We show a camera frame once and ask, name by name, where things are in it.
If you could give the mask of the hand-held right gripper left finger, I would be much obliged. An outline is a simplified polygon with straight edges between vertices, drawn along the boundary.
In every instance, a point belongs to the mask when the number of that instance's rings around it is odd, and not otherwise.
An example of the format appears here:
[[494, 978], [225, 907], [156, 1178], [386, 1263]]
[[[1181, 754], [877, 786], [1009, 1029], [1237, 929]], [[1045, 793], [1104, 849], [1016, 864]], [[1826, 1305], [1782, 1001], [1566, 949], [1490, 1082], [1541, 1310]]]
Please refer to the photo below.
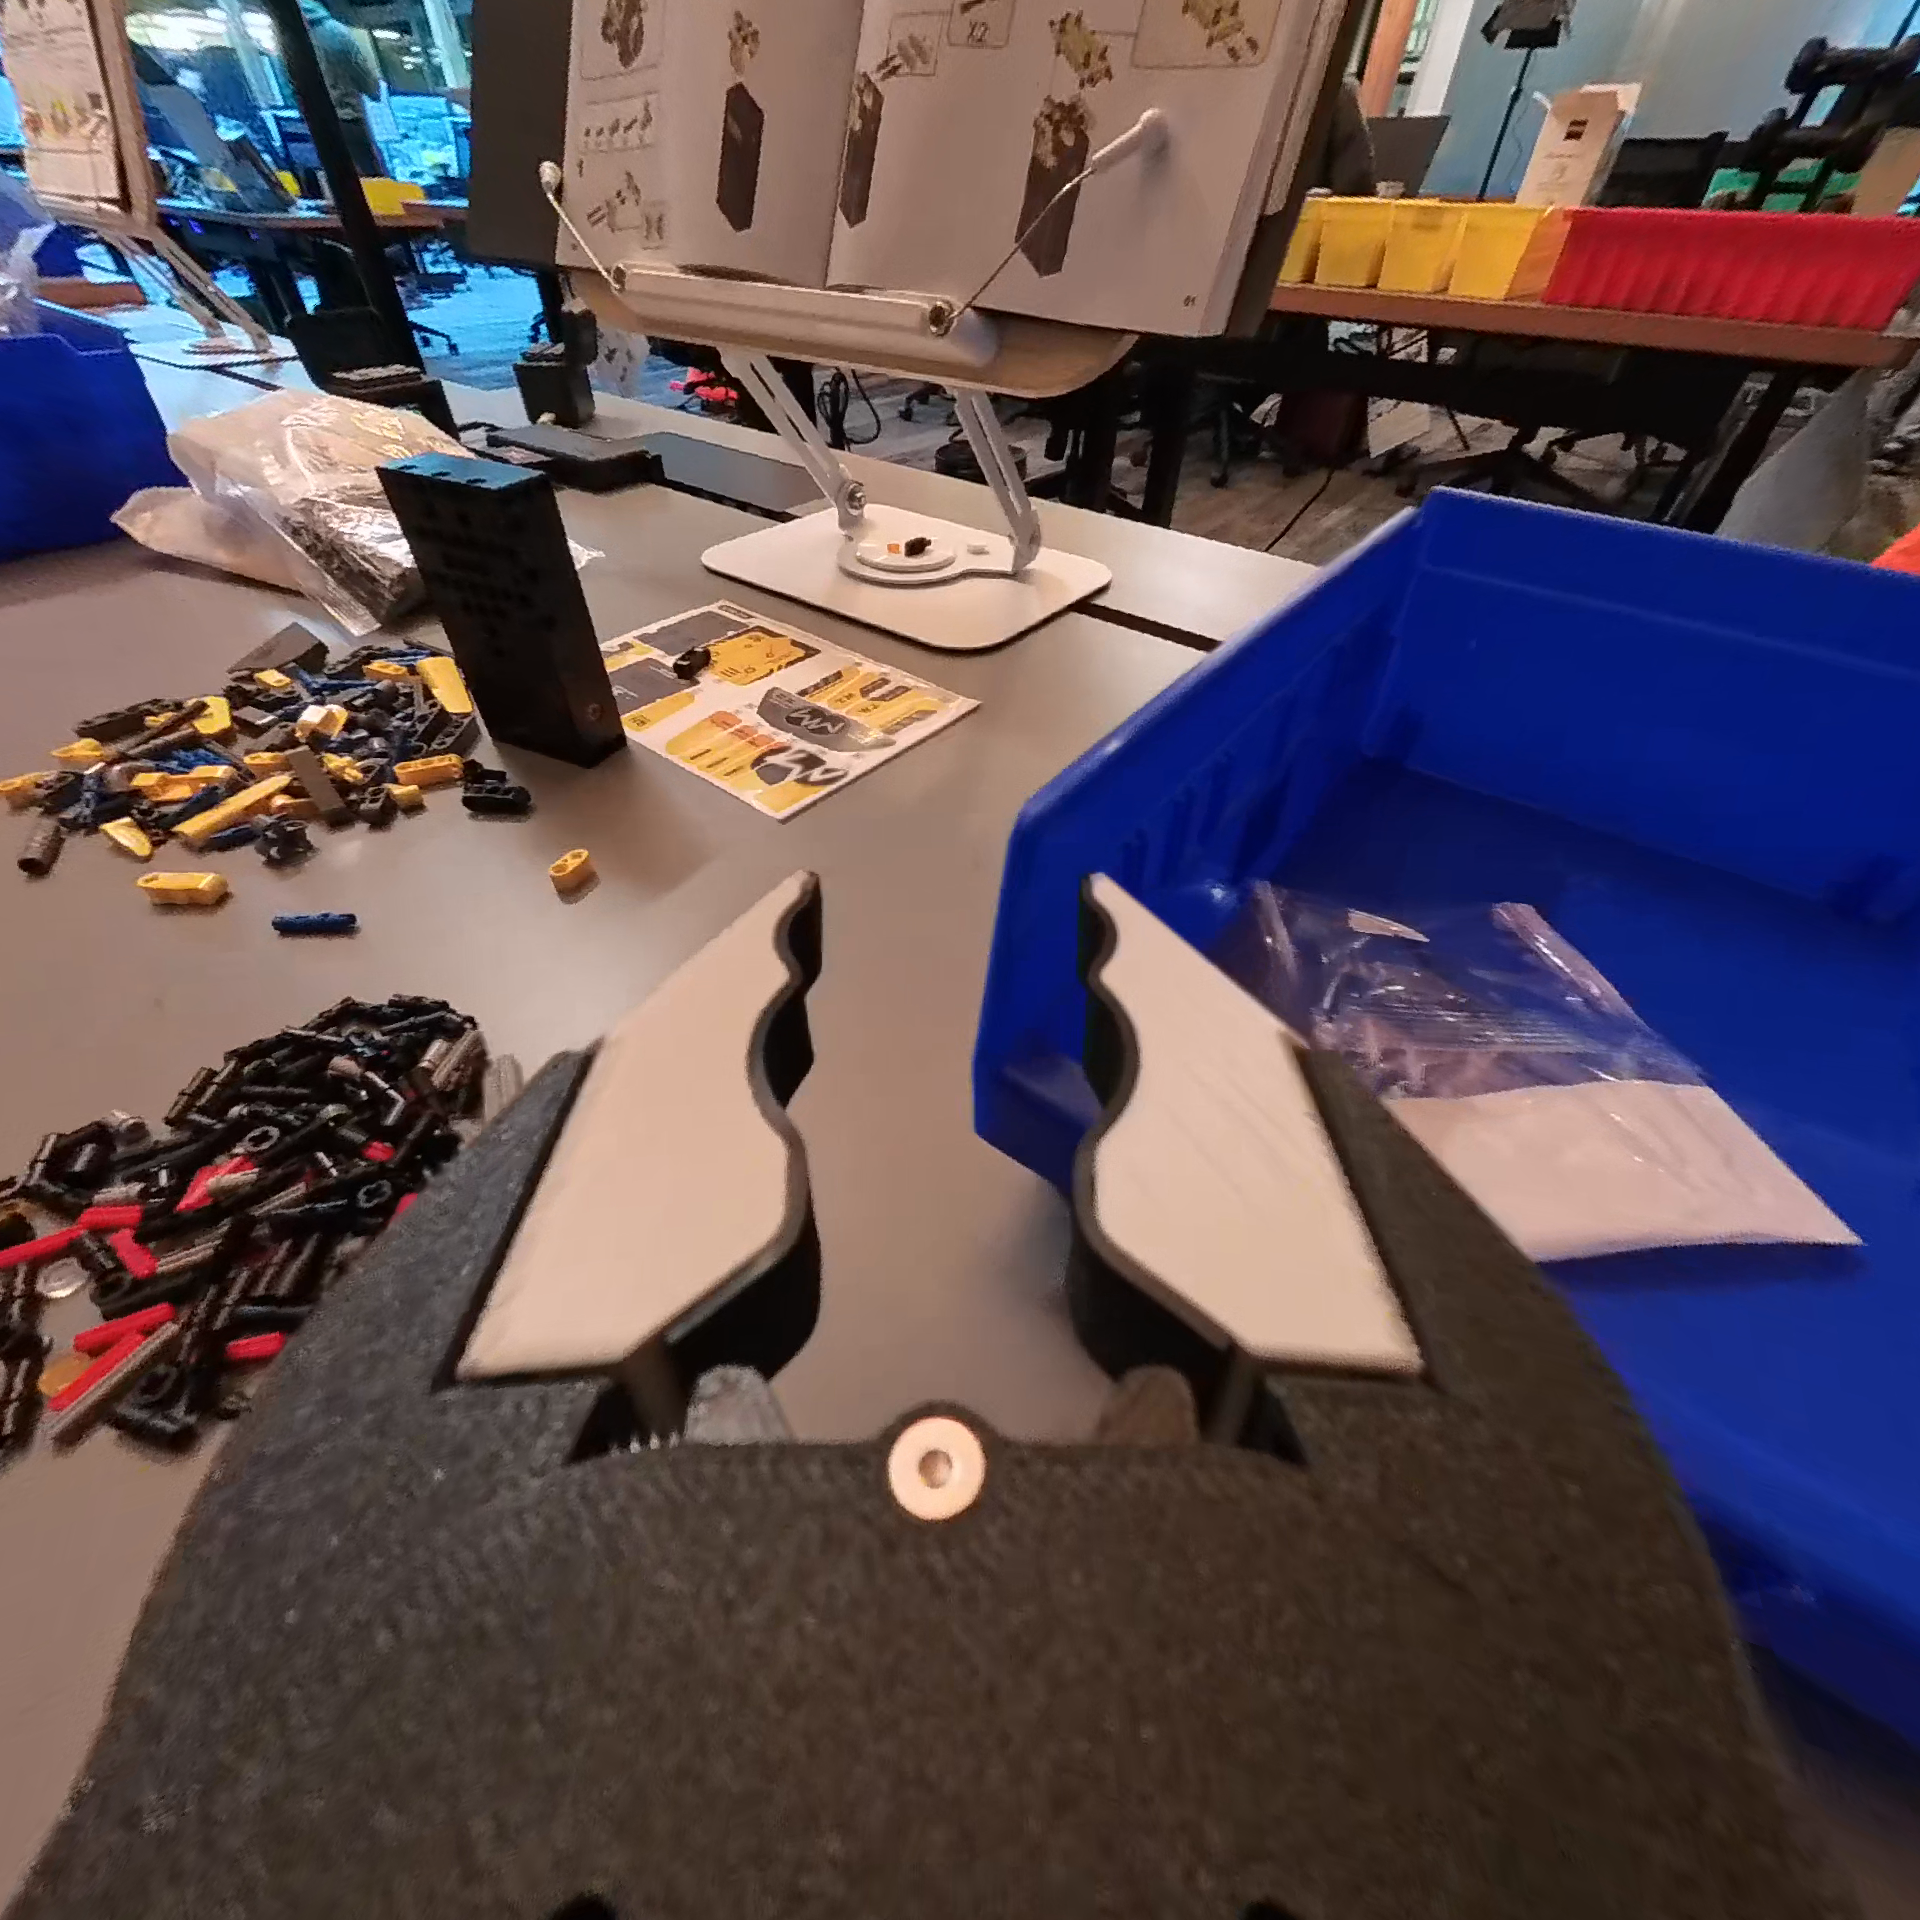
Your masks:
[[569, 1093], [464, 1337], [462, 1384], [614, 1384], [684, 1432], [713, 1367], [780, 1370], [817, 1319], [821, 1248], [791, 1118], [824, 958], [793, 870], [639, 998]]

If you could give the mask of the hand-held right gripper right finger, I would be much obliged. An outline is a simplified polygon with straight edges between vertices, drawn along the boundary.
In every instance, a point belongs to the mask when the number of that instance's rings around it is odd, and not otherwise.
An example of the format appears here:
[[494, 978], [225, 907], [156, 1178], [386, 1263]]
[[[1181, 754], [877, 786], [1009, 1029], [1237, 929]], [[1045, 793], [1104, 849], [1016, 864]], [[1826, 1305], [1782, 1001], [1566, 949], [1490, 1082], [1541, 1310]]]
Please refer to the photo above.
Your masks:
[[1308, 1043], [1114, 877], [1086, 877], [1078, 904], [1096, 1120], [1073, 1229], [1205, 1349], [1202, 1435], [1237, 1443], [1276, 1374], [1423, 1378]]

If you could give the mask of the pile of yellow blue bricks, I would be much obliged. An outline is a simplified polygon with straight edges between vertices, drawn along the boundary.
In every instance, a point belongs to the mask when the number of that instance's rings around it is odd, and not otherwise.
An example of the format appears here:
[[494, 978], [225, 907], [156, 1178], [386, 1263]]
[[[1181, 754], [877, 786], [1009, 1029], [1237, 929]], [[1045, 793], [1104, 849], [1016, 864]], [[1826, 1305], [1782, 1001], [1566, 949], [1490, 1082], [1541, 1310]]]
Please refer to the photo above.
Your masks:
[[434, 795], [474, 819], [462, 790], [477, 738], [472, 696], [441, 646], [338, 650], [292, 621], [212, 691], [84, 717], [41, 768], [5, 776], [5, 818], [25, 824], [18, 849], [38, 818], [58, 818], [64, 848], [100, 838], [142, 865], [164, 848], [258, 856], [258, 827], [278, 816], [312, 842], [312, 830], [388, 832]]

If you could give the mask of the clear plastic bag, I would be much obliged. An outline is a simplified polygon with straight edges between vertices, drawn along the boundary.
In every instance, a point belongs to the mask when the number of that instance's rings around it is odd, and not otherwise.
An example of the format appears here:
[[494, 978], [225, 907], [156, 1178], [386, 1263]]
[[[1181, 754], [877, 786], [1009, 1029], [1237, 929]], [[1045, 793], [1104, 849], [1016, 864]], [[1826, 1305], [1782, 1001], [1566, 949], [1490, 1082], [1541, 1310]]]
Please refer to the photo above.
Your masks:
[[1257, 879], [1209, 952], [1297, 1037], [1341, 1057], [1538, 1263], [1858, 1248], [1528, 903], [1402, 921]]

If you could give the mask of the pile of black red pins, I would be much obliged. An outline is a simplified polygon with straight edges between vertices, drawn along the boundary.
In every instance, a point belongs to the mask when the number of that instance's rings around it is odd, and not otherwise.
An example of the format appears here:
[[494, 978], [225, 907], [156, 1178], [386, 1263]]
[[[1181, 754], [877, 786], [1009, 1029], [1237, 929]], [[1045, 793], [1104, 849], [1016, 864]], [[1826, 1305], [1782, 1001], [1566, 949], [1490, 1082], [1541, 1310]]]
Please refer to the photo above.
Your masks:
[[338, 1279], [519, 1087], [442, 998], [338, 998], [229, 1048], [158, 1121], [42, 1135], [5, 1171], [2, 1451], [238, 1418]]

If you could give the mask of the yellow grey sticker sheet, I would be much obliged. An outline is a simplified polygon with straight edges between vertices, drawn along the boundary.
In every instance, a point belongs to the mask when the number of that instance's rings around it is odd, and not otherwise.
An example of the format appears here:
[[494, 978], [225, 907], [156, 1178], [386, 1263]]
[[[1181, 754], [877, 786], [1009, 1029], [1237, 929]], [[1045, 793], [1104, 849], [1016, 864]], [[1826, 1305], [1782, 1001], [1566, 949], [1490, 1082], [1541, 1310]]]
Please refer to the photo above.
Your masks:
[[[671, 661], [711, 645], [688, 683]], [[975, 701], [730, 601], [599, 645], [624, 736], [766, 818], [791, 818], [970, 715]]]

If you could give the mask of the black perforated block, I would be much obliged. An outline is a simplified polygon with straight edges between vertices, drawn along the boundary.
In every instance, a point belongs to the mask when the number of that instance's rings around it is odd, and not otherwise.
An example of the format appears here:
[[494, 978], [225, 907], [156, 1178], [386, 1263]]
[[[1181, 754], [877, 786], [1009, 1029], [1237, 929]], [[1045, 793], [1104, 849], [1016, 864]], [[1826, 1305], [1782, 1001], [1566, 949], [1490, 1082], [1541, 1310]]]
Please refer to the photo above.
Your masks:
[[554, 488], [540, 470], [428, 449], [377, 467], [484, 731], [592, 768], [624, 743]]

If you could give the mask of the large blue bin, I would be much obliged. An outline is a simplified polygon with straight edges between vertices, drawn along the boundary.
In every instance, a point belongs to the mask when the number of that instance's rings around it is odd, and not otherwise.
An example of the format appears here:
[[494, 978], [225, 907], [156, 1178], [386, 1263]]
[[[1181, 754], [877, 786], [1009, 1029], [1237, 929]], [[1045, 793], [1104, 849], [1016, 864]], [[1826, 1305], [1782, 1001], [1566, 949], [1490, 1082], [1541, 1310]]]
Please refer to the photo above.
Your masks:
[[1431, 495], [1022, 806], [975, 1131], [1068, 1185], [1088, 872], [1190, 943], [1255, 879], [1541, 907], [1861, 1235], [1559, 1272], [1746, 1635], [1912, 1743], [1914, 717], [1914, 577]]

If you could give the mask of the white book stand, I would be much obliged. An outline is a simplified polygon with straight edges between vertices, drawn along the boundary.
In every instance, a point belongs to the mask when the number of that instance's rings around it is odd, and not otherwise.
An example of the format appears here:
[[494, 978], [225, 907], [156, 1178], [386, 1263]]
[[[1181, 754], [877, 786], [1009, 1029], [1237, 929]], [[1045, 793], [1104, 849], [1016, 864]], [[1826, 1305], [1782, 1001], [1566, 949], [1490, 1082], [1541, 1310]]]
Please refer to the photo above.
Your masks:
[[[994, 650], [1110, 586], [1109, 563], [1045, 542], [991, 397], [1047, 399], [1084, 387], [1119, 366], [1134, 331], [1004, 317], [945, 294], [812, 289], [634, 261], [592, 266], [634, 320], [716, 345], [824, 498], [822, 511], [709, 545], [711, 574], [948, 655]], [[872, 493], [804, 418], [776, 373], [780, 357], [933, 376], [953, 397], [1004, 529]], [[910, 534], [930, 534], [940, 561], [889, 563], [882, 547]]]
[[198, 326], [184, 349], [200, 361], [273, 366], [273, 335], [200, 266], [164, 227], [103, 227], [112, 250], [129, 266], [142, 263], [172, 285], [172, 298]]

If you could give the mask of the black power strip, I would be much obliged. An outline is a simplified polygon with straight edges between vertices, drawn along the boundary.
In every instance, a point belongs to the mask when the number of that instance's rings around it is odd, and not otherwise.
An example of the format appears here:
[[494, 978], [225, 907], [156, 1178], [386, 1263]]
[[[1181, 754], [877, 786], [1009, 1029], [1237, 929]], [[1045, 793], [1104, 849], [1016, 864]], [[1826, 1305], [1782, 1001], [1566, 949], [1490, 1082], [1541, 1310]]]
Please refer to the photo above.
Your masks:
[[486, 451], [586, 493], [665, 481], [663, 456], [641, 437], [599, 437], [551, 422], [486, 425]]

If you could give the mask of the plastic bag of black pieces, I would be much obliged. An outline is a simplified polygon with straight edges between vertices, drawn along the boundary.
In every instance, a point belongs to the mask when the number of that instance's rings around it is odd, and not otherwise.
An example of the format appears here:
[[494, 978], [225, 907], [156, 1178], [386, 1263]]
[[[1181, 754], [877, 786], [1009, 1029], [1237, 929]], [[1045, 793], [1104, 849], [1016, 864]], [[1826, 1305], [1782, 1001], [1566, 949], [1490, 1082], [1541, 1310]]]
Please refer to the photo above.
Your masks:
[[358, 640], [425, 613], [428, 591], [378, 470], [456, 456], [486, 477], [530, 477], [416, 410], [271, 390], [167, 438], [183, 479], [144, 487], [112, 525], [167, 560], [300, 591]]

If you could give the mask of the wooden table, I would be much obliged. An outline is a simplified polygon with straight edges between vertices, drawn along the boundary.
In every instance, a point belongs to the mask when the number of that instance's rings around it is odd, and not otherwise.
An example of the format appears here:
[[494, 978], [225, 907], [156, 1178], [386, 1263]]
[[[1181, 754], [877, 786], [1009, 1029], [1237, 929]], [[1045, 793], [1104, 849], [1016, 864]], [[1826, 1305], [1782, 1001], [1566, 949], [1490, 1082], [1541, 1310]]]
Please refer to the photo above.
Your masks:
[[1509, 339], [1622, 346], [1709, 357], [1766, 383], [1746, 414], [1722, 419], [1712, 455], [1693, 467], [1671, 523], [1690, 533], [1720, 528], [1743, 479], [1754, 470], [1786, 402], [1812, 376], [1888, 373], [1914, 358], [1914, 301], [1886, 331], [1808, 326], [1728, 317], [1680, 317], [1647, 311], [1589, 309], [1541, 298], [1490, 301], [1456, 294], [1405, 294], [1317, 283], [1280, 283], [1268, 309], [1318, 320], [1377, 322], [1425, 331], [1485, 333]]

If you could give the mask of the red bin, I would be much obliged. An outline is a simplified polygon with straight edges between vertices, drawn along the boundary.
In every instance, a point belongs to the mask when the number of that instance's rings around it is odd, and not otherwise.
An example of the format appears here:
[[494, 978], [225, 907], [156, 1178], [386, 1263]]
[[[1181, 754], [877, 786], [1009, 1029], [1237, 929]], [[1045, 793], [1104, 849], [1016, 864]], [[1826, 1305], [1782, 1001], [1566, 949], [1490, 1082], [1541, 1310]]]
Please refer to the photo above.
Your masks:
[[1548, 303], [1882, 331], [1918, 281], [1912, 217], [1577, 207]]

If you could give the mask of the black monitor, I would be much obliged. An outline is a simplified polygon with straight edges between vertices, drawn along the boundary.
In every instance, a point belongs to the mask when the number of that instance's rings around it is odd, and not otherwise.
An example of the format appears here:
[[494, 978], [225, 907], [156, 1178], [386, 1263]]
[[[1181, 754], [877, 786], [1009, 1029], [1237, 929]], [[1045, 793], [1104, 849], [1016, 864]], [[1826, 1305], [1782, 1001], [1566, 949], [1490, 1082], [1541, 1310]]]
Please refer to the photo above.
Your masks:
[[469, 25], [469, 250], [553, 270], [559, 222], [540, 163], [564, 147], [570, 2], [472, 2]]

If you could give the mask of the open instruction booklet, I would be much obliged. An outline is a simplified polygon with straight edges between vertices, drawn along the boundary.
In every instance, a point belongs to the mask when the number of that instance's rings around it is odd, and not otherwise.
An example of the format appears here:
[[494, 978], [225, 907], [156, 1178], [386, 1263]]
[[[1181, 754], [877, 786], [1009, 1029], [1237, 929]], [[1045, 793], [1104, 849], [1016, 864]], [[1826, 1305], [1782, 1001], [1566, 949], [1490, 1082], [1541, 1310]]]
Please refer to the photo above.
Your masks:
[[73, 223], [149, 223], [156, 194], [127, 7], [5, 2], [2, 49], [37, 201]]
[[1343, 3], [570, 3], [559, 255], [650, 333], [1006, 369], [1230, 328]]

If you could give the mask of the white cardboard box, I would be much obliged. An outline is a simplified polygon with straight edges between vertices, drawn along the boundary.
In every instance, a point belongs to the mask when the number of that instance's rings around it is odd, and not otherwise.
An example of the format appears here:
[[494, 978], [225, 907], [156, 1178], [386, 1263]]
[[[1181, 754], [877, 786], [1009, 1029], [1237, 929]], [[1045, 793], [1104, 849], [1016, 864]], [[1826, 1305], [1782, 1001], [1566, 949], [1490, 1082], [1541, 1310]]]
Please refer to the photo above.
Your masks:
[[1567, 86], [1550, 97], [1541, 95], [1544, 120], [1526, 158], [1516, 203], [1589, 206], [1638, 99], [1638, 82]]

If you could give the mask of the black tripod light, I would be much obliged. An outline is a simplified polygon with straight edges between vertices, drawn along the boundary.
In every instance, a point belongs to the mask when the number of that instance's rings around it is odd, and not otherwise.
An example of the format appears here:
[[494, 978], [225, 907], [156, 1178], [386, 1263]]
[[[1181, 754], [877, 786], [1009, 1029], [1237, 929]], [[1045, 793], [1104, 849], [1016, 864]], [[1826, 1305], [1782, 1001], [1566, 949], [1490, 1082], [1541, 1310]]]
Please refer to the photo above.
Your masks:
[[1577, 2], [1498, 2], [1480, 22], [1480, 39], [1518, 55], [1520, 66], [1504, 97], [1494, 143], [1480, 166], [1477, 201], [1492, 195], [1504, 146], [1520, 115], [1521, 94], [1526, 90], [1536, 55], [1550, 51], [1567, 37], [1574, 7]]

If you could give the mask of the black metal post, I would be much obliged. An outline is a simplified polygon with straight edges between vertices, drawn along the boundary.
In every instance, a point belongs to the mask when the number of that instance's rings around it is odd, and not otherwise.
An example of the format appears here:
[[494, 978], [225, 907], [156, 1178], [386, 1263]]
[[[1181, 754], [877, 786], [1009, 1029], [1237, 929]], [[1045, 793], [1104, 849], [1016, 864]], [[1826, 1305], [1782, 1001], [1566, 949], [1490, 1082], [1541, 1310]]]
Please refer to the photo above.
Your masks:
[[378, 225], [367, 206], [361, 176], [354, 168], [344, 127], [329, 95], [302, 7], [300, 2], [266, 2], [266, 10], [271, 13], [278, 55], [292, 82], [302, 119], [320, 158], [362, 303], [373, 313], [375, 328], [381, 335], [383, 353], [377, 363], [406, 366], [414, 374], [422, 376], [425, 367], [416, 333], [402, 309]]

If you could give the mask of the black machine frame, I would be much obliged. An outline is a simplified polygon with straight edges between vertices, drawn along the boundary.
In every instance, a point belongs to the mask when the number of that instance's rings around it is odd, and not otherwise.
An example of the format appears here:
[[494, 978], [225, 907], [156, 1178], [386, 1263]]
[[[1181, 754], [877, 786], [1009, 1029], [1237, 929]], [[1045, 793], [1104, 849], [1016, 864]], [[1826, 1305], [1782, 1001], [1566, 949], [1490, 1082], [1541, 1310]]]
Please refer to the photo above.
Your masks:
[[1786, 107], [1719, 160], [1705, 207], [1820, 209], [1852, 199], [1890, 131], [1914, 130], [1918, 37], [1888, 45], [1809, 39], [1786, 69]]

